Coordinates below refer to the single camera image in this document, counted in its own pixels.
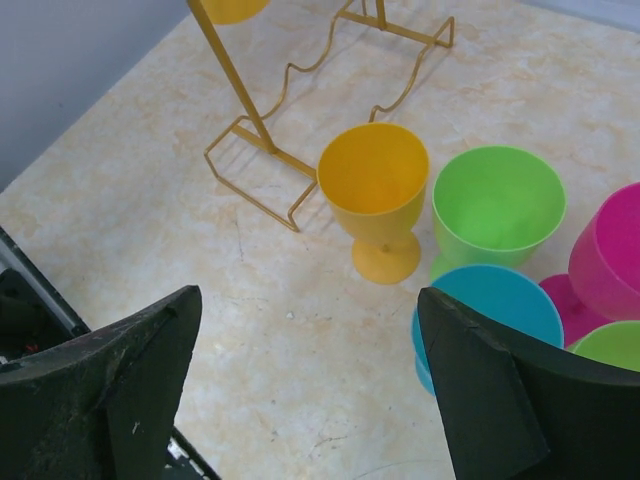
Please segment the goblet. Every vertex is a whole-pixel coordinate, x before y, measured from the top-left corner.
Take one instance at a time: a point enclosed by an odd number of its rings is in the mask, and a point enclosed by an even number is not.
[[[553,346],[563,346],[562,322],[553,302],[520,272],[499,265],[467,265],[438,277],[432,286],[496,322]],[[411,337],[418,378],[435,395],[417,311]]]
[[[203,0],[202,6],[216,25],[243,22],[264,9],[271,0]]]
[[[614,322],[598,327],[571,351],[600,363],[640,372],[640,321]]]
[[[605,200],[571,251],[569,273],[540,286],[560,312],[567,346],[602,325],[640,318],[640,183]]]
[[[424,205],[429,155],[406,128],[367,123],[336,137],[318,163],[318,185],[336,221],[355,241],[356,270],[398,283],[420,262],[411,232]]]
[[[558,174],[532,153],[493,145],[458,155],[433,187],[441,253],[431,281],[473,263],[518,267],[562,223],[566,205]]]

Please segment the green cup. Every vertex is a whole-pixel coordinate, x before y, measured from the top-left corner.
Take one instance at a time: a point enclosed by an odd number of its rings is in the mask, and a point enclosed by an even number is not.
[[[560,226],[567,198],[543,159],[492,145],[468,150],[440,171],[432,208],[440,247],[433,282],[473,263],[520,266]]]
[[[614,322],[596,328],[570,350],[600,363],[640,372],[640,321]]]

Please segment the goblet rim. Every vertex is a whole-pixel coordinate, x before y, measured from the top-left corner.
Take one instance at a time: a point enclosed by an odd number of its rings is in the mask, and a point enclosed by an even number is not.
[[[549,294],[537,282],[535,282],[532,278],[528,277],[524,273],[522,273],[522,272],[520,272],[520,271],[518,271],[518,270],[516,270],[514,268],[505,267],[504,265],[496,265],[496,264],[493,264],[493,263],[472,263],[472,264],[469,264],[469,265],[462,265],[460,267],[454,268],[453,270],[449,270],[444,275],[438,277],[435,281],[431,282],[431,286],[434,286],[435,288],[438,288],[435,285],[435,283],[438,282],[439,280],[441,280],[442,278],[446,277],[447,275],[453,274],[454,272],[457,272],[459,270],[470,270],[470,269],[476,269],[476,268],[489,268],[491,270],[499,270],[499,271],[502,271],[502,272],[507,272],[509,274],[515,274],[517,277],[519,277],[520,279],[524,280],[524,282],[526,284],[533,286],[535,290],[537,290],[539,293],[541,293],[542,294],[541,298],[544,300],[544,303],[546,304],[546,306],[550,307],[550,312],[554,313],[554,315],[553,315],[553,317],[555,319],[554,326],[556,326],[558,328],[559,337],[560,338],[559,338],[559,342],[558,342],[557,345],[555,343],[551,343],[551,342],[548,342],[546,340],[540,340],[540,341],[543,341],[543,342],[547,343],[548,345],[551,345],[551,346],[556,347],[556,348],[564,348],[564,324],[562,323],[562,317],[560,316],[560,312],[558,311],[558,308],[556,307],[555,303],[553,303],[553,300],[551,299]],[[475,307],[473,307],[471,305],[469,305],[469,308],[472,308],[472,309],[475,310]],[[492,318],[492,320],[495,321],[495,322],[498,322],[498,323],[500,323],[502,325],[505,325],[505,326],[507,326],[509,328],[514,328],[514,327],[511,327],[509,325],[506,325],[503,322],[495,320],[493,318]],[[416,322],[419,322],[419,321],[420,321],[420,317],[419,317],[419,314],[418,314],[418,308],[416,306],[414,311],[413,311],[413,313],[412,313],[412,315],[411,315],[412,343],[413,343],[413,328],[414,328],[414,325],[416,324]],[[415,343],[414,343],[414,351],[415,351],[416,356],[418,356],[418,351],[417,351]]]
[[[542,237],[541,239],[539,239],[536,242],[530,243],[528,245],[524,245],[522,247],[517,247],[517,248],[488,248],[488,247],[482,247],[480,245],[476,245],[474,243],[469,242],[468,240],[465,240],[464,238],[462,238],[461,236],[459,236],[457,233],[455,233],[453,230],[451,230],[451,228],[449,228],[449,226],[444,222],[444,220],[442,219],[442,216],[440,215],[440,212],[438,211],[438,207],[436,204],[436,199],[435,199],[435,194],[436,194],[436,188],[438,187],[438,180],[441,177],[441,173],[449,166],[451,165],[451,163],[453,161],[455,161],[457,158],[459,158],[460,156],[469,153],[469,152],[473,152],[476,150],[484,150],[484,149],[488,149],[488,148],[508,148],[510,150],[515,150],[515,151],[519,151],[519,152],[523,152],[526,153],[528,155],[533,156],[534,158],[536,158],[537,160],[540,161],[540,163],[542,165],[544,165],[549,171],[551,171],[555,177],[555,179],[558,181],[558,185],[560,186],[560,190],[562,191],[562,197],[564,199],[563,202],[563,207],[562,207],[562,214],[559,216],[558,221],[556,222],[556,225],[549,230],[549,232],[547,234],[545,234],[544,237]],[[468,150],[465,150],[462,153],[459,153],[458,155],[456,155],[455,157],[453,157],[449,163],[447,163],[442,170],[440,170],[440,172],[438,173],[438,175],[436,176],[436,179],[434,181],[433,184],[433,190],[431,192],[431,206],[433,209],[433,212],[437,218],[437,220],[440,222],[440,224],[445,228],[445,230],[447,231],[447,233],[449,235],[451,235],[453,238],[455,238],[456,240],[458,240],[460,243],[474,248],[474,249],[478,249],[478,250],[483,250],[485,252],[490,252],[490,253],[516,253],[516,252],[524,252],[526,250],[530,250],[532,248],[538,247],[541,244],[543,244],[544,242],[546,242],[549,238],[551,238],[553,236],[554,233],[556,233],[556,231],[558,230],[558,228],[560,228],[560,225],[562,225],[562,222],[564,222],[565,216],[567,214],[567,208],[568,208],[568,201],[567,201],[567,189],[564,186],[564,182],[562,181],[562,178],[560,177],[560,175],[558,174],[558,172],[555,171],[555,169],[553,167],[551,167],[551,165],[549,164],[549,162],[547,162],[544,158],[536,155],[535,153],[530,152],[529,150],[525,150],[524,148],[520,148],[520,147],[515,147],[513,145],[506,145],[506,144],[489,144],[489,145],[481,145],[479,147],[474,147],[474,148],[470,148]]]
[[[504,266],[504,265],[497,265],[497,264],[494,264],[494,263],[472,263],[472,264],[469,264],[469,265],[462,265],[460,267],[456,267],[456,268],[454,268],[452,270],[449,270],[445,274],[443,274],[440,277],[438,277],[436,280],[434,280],[431,283],[431,286],[434,286],[435,288],[438,288],[437,285],[435,285],[435,283],[437,283],[438,281],[440,281],[441,279],[443,279],[447,275],[453,274],[454,272],[457,272],[459,270],[470,270],[470,269],[476,269],[476,268],[488,268],[488,269],[491,269],[491,270],[497,270],[497,271],[501,271],[501,272],[506,272],[506,273],[509,273],[510,275],[515,275],[516,277],[519,277],[521,280],[524,280],[524,282],[526,284],[534,287],[534,289],[536,291],[538,291],[540,294],[542,294],[541,298],[544,299],[544,302],[548,307],[551,307],[550,311],[554,313],[554,315],[553,315],[554,318],[555,318],[554,324],[559,329],[560,340],[559,340],[558,345],[556,345],[554,343],[551,343],[551,342],[546,342],[545,340],[541,340],[541,341],[545,341],[545,343],[547,343],[549,345],[552,345],[554,347],[557,347],[557,348],[563,348],[564,347],[564,325],[562,323],[562,317],[560,316],[560,312],[558,311],[558,308],[556,307],[555,303],[553,303],[553,300],[551,299],[549,294],[544,290],[544,288],[542,288],[539,285],[539,283],[537,283],[535,280],[533,280],[529,276],[525,275],[524,273],[520,272],[519,270],[516,270],[515,268],[507,267],[507,266]]]
[[[578,355],[581,356],[580,353],[578,352],[578,349],[585,345],[586,342],[589,342],[593,339],[593,337],[595,337],[596,335],[602,333],[604,330],[609,330],[611,328],[620,328],[621,326],[625,325],[628,326],[628,324],[634,324],[634,325],[638,325],[640,326],[640,320],[621,320],[621,321],[616,321],[616,322],[611,322],[611,323],[607,323],[606,325],[601,325],[598,328],[595,328],[593,330],[591,330],[589,333],[587,333],[584,337],[582,337],[580,340],[578,340],[572,347],[571,347],[571,353],[573,353],[574,355]]]
[[[424,158],[425,158],[425,163],[426,163],[426,167],[427,168],[425,170],[424,180],[422,181],[420,188],[416,191],[416,193],[414,195],[411,196],[411,198],[409,198],[402,205],[400,205],[398,207],[391,208],[389,210],[383,210],[383,211],[374,212],[374,213],[355,212],[353,210],[349,210],[348,208],[344,208],[344,207],[338,205],[337,203],[333,202],[326,195],[324,188],[322,188],[322,182],[320,181],[320,167],[322,165],[322,158],[324,157],[325,152],[339,138],[341,138],[344,135],[347,135],[348,133],[350,133],[350,132],[352,132],[354,130],[358,130],[358,129],[361,129],[361,128],[369,128],[372,125],[386,125],[386,126],[394,127],[394,128],[399,129],[399,130],[403,130],[406,133],[408,133],[409,135],[413,136],[416,140],[418,140],[418,143],[420,144],[420,146],[422,147],[422,150],[424,151]],[[316,167],[316,181],[318,182],[318,186],[320,187],[320,191],[322,191],[322,193],[324,194],[324,197],[325,197],[327,203],[329,203],[332,208],[335,208],[335,209],[340,210],[342,212],[348,213],[349,215],[353,215],[353,216],[357,216],[357,217],[378,217],[378,216],[381,216],[381,215],[388,215],[388,214],[391,214],[391,213],[395,213],[395,212],[397,212],[399,210],[402,210],[407,205],[409,205],[411,202],[413,202],[416,198],[418,198],[420,195],[422,195],[422,193],[426,190],[427,183],[429,181],[429,169],[430,169],[430,166],[431,166],[431,157],[429,156],[429,150],[425,146],[425,144],[422,141],[422,139],[420,137],[418,137],[418,135],[416,135],[414,132],[412,132],[411,130],[409,130],[408,128],[406,128],[406,127],[404,127],[402,125],[398,125],[397,123],[391,123],[391,122],[369,122],[369,123],[362,123],[360,125],[356,125],[355,127],[348,128],[347,130],[344,130],[342,133],[340,133],[339,135],[334,137],[334,139],[331,140],[331,142],[329,142],[329,144],[322,151],[322,155],[320,156],[320,161],[318,162],[318,166]]]
[[[598,240],[598,230],[599,230],[598,227],[599,227],[600,221],[602,219],[602,213],[603,213],[604,209],[608,206],[608,204],[615,197],[617,197],[618,195],[623,194],[627,190],[632,190],[632,189],[635,189],[635,188],[640,188],[640,182],[631,183],[629,185],[626,185],[626,186],[616,190],[611,195],[609,195],[605,199],[604,202],[602,202],[602,205],[600,205],[600,208],[598,208],[598,211],[594,214],[593,219],[591,220],[594,224],[593,224],[593,228],[591,228],[591,231],[589,232],[589,236],[591,237],[591,240],[593,241],[593,245],[595,246],[596,253],[598,254],[598,260],[600,260],[602,262],[602,264],[606,267],[607,271],[616,279],[616,281],[619,284],[621,284],[625,288],[629,289],[629,291],[634,296],[640,297],[640,289],[635,288],[633,285],[630,285],[629,282],[627,282],[624,278],[620,277],[620,275],[618,275],[616,273],[615,269],[611,266],[610,262],[607,260],[607,258],[602,253],[602,249],[600,248],[600,242]]]

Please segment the goblet stem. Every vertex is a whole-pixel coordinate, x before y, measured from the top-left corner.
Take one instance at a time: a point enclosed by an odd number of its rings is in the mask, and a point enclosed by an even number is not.
[[[554,275],[540,282],[556,306],[564,328],[564,345],[570,347],[598,327],[612,320],[591,310],[571,286],[569,275]]]

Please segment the goblet base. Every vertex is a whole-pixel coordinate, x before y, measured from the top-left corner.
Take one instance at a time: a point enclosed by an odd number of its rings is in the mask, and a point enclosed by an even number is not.
[[[435,397],[436,393],[433,389],[433,380],[431,379],[431,374],[425,368],[422,363],[420,363],[420,359],[416,355],[416,374],[418,375],[418,380],[420,380],[420,384],[424,387],[424,389],[429,392],[431,395]]]
[[[356,270],[364,278],[381,285],[393,285],[418,268],[420,243],[411,232],[406,240],[390,243],[385,249],[356,240],[351,256]]]
[[[566,273],[545,278],[540,282],[540,287],[547,292],[558,309],[564,328],[565,347],[570,348],[596,328],[613,322],[582,303]]]
[[[433,259],[431,263],[431,268],[429,269],[429,279],[431,283],[435,282],[436,279],[444,275],[450,270],[453,270],[455,267],[449,260],[444,258],[442,254],[439,254],[436,258]]]

